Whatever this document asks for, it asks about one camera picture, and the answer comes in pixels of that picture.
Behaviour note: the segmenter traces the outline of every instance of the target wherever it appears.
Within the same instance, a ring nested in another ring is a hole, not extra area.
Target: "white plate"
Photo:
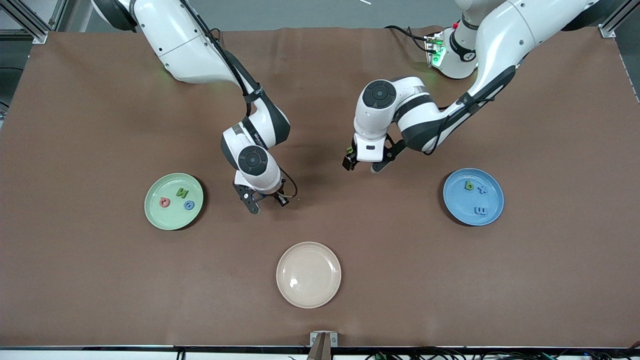
[[[328,247],[311,241],[293,245],[278,263],[276,282],[288,302],[303,309],[325,305],[338,292],[342,271]]]

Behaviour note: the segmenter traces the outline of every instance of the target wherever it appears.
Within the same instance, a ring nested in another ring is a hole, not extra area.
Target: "white robotic arm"
[[[221,48],[188,0],[92,0],[114,27],[135,31],[137,24],[171,75],[187,83],[230,81],[243,90],[245,118],[224,131],[222,153],[235,168],[234,188],[253,214],[257,202],[273,196],[282,206],[282,173],[268,149],[289,136],[289,120],[238,59]],[[256,111],[250,114],[251,104]]]
[[[560,31],[594,0],[509,0],[481,23],[476,36],[478,75],[473,86],[440,111],[419,78],[376,80],[360,95],[352,146],[343,161],[353,170],[359,161],[382,170],[405,147],[430,155],[458,126],[513,79],[524,57]],[[396,122],[403,139],[385,147],[388,127]]]

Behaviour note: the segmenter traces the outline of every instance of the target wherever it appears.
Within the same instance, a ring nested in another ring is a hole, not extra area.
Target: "brown table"
[[[374,29],[225,33],[291,120],[273,149],[300,186],[253,216],[220,136],[243,116],[231,84],[166,73],[140,34],[51,33],[35,46],[0,132],[0,344],[627,346],[640,337],[640,111],[613,40],[561,33],[438,148],[383,173],[340,165],[356,99],[376,78],[444,79],[404,36]],[[498,179],[496,223],[442,205],[462,167]],[[151,226],[149,186],[207,188],[183,231]],[[275,285],[279,257],[318,241],[342,284],[319,309]]]

